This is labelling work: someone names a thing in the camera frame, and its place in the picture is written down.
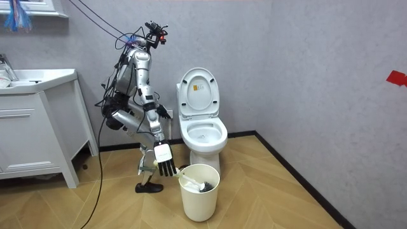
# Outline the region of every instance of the robot leg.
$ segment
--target robot leg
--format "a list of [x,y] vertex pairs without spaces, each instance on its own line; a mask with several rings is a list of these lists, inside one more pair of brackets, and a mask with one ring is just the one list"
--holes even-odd
[[140,146],[140,151],[143,156],[139,163],[139,175],[143,173],[143,178],[141,183],[135,186],[136,193],[158,193],[164,189],[162,184],[154,184],[150,182],[156,167],[154,165],[155,154],[152,149],[148,149],[145,145]]

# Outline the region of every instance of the red tape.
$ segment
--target red tape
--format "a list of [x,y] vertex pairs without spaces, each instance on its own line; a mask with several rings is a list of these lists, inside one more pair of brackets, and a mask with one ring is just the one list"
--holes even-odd
[[398,71],[392,71],[386,81],[393,83],[395,85],[399,85],[400,87],[401,85],[405,85],[407,87],[406,75]]

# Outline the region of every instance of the toilet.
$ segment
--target toilet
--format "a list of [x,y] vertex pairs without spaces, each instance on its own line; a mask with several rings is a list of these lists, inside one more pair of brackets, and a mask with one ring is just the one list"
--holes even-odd
[[190,164],[214,167],[219,174],[219,153],[228,141],[228,131],[217,116],[219,89],[208,70],[189,70],[177,84],[177,101],[181,135],[191,150]]

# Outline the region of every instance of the sink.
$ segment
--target sink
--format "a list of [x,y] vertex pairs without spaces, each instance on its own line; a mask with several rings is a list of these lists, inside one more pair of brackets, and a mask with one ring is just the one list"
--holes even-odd
[[14,70],[19,78],[10,87],[0,88],[0,95],[42,92],[78,78],[75,69]]

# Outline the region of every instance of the white trash can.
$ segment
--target white trash can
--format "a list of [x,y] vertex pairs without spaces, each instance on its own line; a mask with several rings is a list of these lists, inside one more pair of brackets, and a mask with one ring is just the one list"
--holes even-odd
[[207,181],[214,186],[211,191],[195,193],[184,187],[188,182],[186,179],[179,178],[184,212],[187,217],[196,222],[209,219],[215,212],[217,189],[221,180],[219,173],[213,167],[204,164],[190,165],[181,172],[199,183]]

